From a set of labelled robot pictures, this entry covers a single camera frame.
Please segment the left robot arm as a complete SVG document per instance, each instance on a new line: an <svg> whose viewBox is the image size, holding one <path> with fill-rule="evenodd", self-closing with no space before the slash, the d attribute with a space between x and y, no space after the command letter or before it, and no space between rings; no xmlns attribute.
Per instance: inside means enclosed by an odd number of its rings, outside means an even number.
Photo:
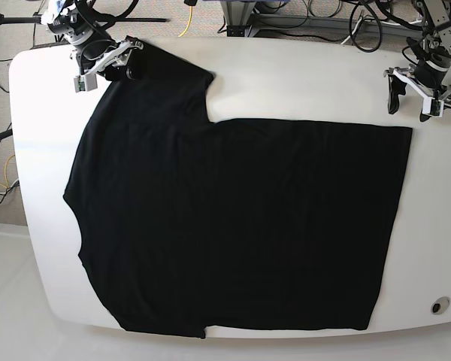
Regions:
<svg viewBox="0 0 451 361"><path fill-rule="evenodd" d="M389 84L388 113L398 111L399 97L410 87L422 98L420 121L442 117L446 109L451 109L451 85L443 84L451 68L451 1L413 1L421 16L418 26L390 13L381 1L375 4L386 19L421 33L417 40L408 37L407 46L401 50L403 56L406 50L411 50L416 59L409 59L406 68L384 71Z"/></svg>

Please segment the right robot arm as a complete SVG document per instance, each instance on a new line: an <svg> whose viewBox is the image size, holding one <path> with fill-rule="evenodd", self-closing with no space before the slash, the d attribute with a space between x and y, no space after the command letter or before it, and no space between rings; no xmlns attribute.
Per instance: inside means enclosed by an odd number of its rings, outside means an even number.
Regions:
<svg viewBox="0 0 451 361"><path fill-rule="evenodd" d="M133 1L118 16L100 13L93 4L93 1L50 1L41 16L42 24L75 49L79 68L79 75L74 78L76 92L96 89L99 75L118 81L137 80L144 74L140 60L144 42L131 37L115 41L107 32L115 23L126 20L138 3Z"/></svg>

